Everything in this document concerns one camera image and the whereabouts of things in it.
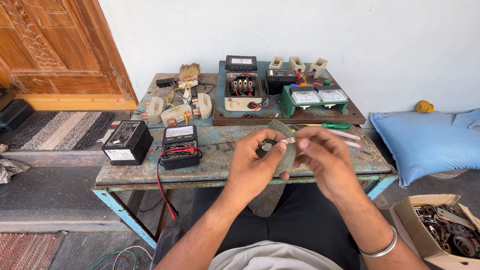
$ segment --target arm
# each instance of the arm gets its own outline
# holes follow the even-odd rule
[[[165,255],[155,270],[207,269],[238,214],[266,187],[287,146],[277,143],[259,158],[255,151],[265,139],[286,139],[271,129],[259,129],[238,140],[227,183],[218,199]],[[288,179],[283,172],[282,179]]]
[[[359,249],[367,254],[385,250],[393,239],[392,228],[360,187],[345,143],[321,127],[302,128],[296,139],[294,167],[310,166],[321,192],[335,204]],[[429,270],[400,237],[388,254],[364,258],[370,270]]]

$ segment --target doormat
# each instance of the doormat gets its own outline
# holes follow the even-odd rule
[[[0,233],[0,269],[48,270],[64,233]]]
[[[17,135],[10,149],[85,150],[115,115],[107,111],[56,111],[42,115]]]

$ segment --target silver bracelet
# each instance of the silver bracelet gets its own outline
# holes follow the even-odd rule
[[[392,249],[395,247],[395,244],[396,244],[396,230],[392,225],[390,225],[390,227],[392,227],[392,230],[393,230],[393,240],[392,240],[392,243],[384,251],[382,251],[380,253],[377,253],[377,254],[366,254],[359,249],[360,253],[362,253],[362,255],[364,255],[365,257],[378,258],[378,257],[386,255],[388,252],[392,251]]]

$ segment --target red rug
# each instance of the red rug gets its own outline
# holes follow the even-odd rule
[[[63,233],[0,233],[0,270],[48,270]]]

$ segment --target blue painted table leg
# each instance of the blue painted table leg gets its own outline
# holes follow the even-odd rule
[[[377,196],[380,195],[380,193],[382,193],[382,191],[384,191],[391,183],[393,183],[393,181],[395,181],[396,179],[398,179],[398,175],[388,175],[388,176],[385,176],[383,179],[380,179],[380,181],[377,183],[377,185],[375,185],[375,187],[373,187],[368,193],[367,193],[367,196],[371,199],[371,200],[375,200],[375,198],[377,198]]]
[[[115,193],[104,190],[92,190],[110,209],[112,209],[133,231],[143,238],[152,248],[156,248],[156,241],[152,233],[133,214],[130,209],[115,195]]]

